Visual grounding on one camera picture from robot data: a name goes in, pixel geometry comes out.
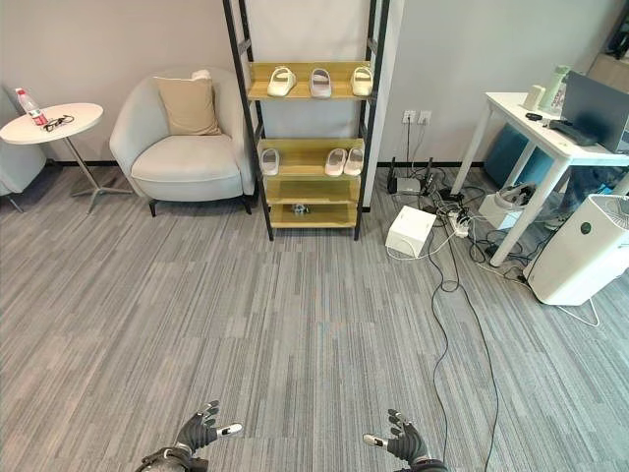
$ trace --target shelf board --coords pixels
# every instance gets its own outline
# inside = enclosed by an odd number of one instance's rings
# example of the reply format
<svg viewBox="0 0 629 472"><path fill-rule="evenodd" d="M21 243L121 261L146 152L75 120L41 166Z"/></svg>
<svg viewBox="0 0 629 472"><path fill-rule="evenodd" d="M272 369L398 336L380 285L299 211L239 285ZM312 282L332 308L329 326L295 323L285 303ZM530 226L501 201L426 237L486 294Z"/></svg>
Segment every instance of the shelf board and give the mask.
<svg viewBox="0 0 629 472"><path fill-rule="evenodd" d="M295 214L290 205L271 206L273 228L353 228L355 205L312 205L310 213Z"/></svg>
<svg viewBox="0 0 629 472"><path fill-rule="evenodd" d="M360 177L341 174L330 177L325 174L325 160L335 148L362 148L362 139L292 139L260 140L259 155L264 149L276 148L279 151L279 173L267 180L359 180Z"/></svg>
<svg viewBox="0 0 629 472"><path fill-rule="evenodd" d="M277 66L286 66L297 76L297 83L286 96L266 94L271 74ZM248 92L249 100L366 100L367 96L352 93L351 79L354 69L369 67L369 61L351 62L252 62L250 64L252 85ZM325 69L332 81L330 98L312 98L310 91L311 72L315 68Z"/></svg>
<svg viewBox="0 0 629 472"><path fill-rule="evenodd" d="M356 204L360 180L270 180L266 184L266 201L270 205L341 205Z"/></svg>

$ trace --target slipper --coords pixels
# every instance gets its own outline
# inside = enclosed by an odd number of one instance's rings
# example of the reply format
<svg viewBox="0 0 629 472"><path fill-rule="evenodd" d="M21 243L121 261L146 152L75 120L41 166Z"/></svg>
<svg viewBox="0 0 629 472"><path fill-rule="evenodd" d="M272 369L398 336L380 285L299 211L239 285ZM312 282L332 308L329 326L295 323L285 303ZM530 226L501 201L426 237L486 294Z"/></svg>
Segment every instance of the slipper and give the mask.
<svg viewBox="0 0 629 472"><path fill-rule="evenodd" d="M261 171L264 175L277 175L279 172L279 152L277 149L270 147L262 152Z"/></svg>
<svg viewBox="0 0 629 472"><path fill-rule="evenodd" d="M330 177L338 177L343 173L343 166L347 158L347 150L338 147L333 149L327 155L325 161L325 173Z"/></svg>
<svg viewBox="0 0 629 472"><path fill-rule="evenodd" d="M330 98L332 81L325 69L313 69L311 72L311 96L313 98Z"/></svg>
<svg viewBox="0 0 629 472"><path fill-rule="evenodd" d="M369 96L373 88L373 74L369 67L357 67L352 74L352 93L356 96Z"/></svg>
<svg viewBox="0 0 629 472"><path fill-rule="evenodd" d="M347 156L347 162L345 162L345 167L343 168L343 172L347 175L361 175L363 171L363 150L359 147L352 147Z"/></svg>
<svg viewBox="0 0 629 472"><path fill-rule="evenodd" d="M286 66L277 66L271 74L266 93L271 96L286 96L297 83L297 77Z"/></svg>

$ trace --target baseboard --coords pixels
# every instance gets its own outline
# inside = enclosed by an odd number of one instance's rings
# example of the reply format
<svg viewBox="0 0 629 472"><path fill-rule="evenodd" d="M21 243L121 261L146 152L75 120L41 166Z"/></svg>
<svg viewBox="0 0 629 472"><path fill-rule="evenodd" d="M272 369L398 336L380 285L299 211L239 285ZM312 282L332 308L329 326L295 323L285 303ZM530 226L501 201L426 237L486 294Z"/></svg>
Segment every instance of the baseboard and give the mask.
<svg viewBox="0 0 629 472"><path fill-rule="evenodd" d="M62 167L79 167L74 160L55 160L54 162L46 162L46 165L61 165ZM115 160L86 160L86 165L100 167L118 167Z"/></svg>
<svg viewBox="0 0 629 472"><path fill-rule="evenodd" d="M427 162L415 162L415 167L426 167ZM395 162L394 167L411 167L411 162ZM484 162L472 162L471 167L483 167L485 165ZM390 162L379 162L377 167L390 167ZM439 161L432 162L432 167L461 167L461 162L452 162L452 161Z"/></svg>

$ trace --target shoe rack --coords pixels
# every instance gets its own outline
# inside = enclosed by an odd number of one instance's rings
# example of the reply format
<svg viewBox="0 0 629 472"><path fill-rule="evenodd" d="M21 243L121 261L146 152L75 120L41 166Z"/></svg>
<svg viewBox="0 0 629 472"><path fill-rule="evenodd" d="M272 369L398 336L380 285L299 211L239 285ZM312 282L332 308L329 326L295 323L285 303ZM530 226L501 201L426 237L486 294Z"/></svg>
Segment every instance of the shoe rack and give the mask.
<svg viewBox="0 0 629 472"><path fill-rule="evenodd" d="M268 239L273 241L274 231L283 228L354 228L354 240L358 241L363 214L363 197L367 170L370 162L373 121L377 101L377 90L382 66L382 54L386 35L386 22L390 0L371 0L368 37L364 61L338 62L275 62L254 61L252 41L245 0L238 0L242 39L236 34L233 0L223 0L223 9L238 79L240 96L249 135L252 166L256 173ZM373 38L376 14L379 14L377 38ZM248 67L243 67L242 55L247 53ZM287 66L296 76L297 84L286 96L269 96L266 92L271 74L276 66ZM352 94L351 77L357 67L372 68L373 87L369 96ZM322 68L329 72L332 82L330 98L311 97L309 81L311 71ZM359 100L360 117L356 138L332 139L267 139L260 106L263 100ZM257 125L251 112L255 105ZM259 156L267 148L276 148L280 154L279 172L274 176L263 176ZM364 151L363 172L360 176L342 174L330 177L324 167L327 154L334 148L362 148ZM307 213L295 213L292 205L306 205Z"/></svg>

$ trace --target gray chair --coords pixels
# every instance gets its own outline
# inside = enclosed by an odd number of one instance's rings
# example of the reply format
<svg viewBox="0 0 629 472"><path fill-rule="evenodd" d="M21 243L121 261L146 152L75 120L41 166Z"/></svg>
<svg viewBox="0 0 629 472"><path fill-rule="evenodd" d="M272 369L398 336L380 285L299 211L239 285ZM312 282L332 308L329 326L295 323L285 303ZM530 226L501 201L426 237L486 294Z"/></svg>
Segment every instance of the gray chair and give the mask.
<svg viewBox="0 0 629 472"><path fill-rule="evenodd" d="M187 79L207 69L214 87L214 110L223 135L170 136L168 118L154 76ZM109 146L131 186L155 203L207 202L240 198L247 213L247 196L256 189L246 146L246 128L238 82L214 67L184 67L152 74L140 82L122 107Z"/></svg>
<svg viewBox="0 0 629 472"><path fill-rule="evenodd" d="M1 128L20 115L4 89L0 89ZM38 145L9 145L0 140L0 196L8 196L9 202L22 212L12 194L23 192L45 163L46 157Z"/></svg>

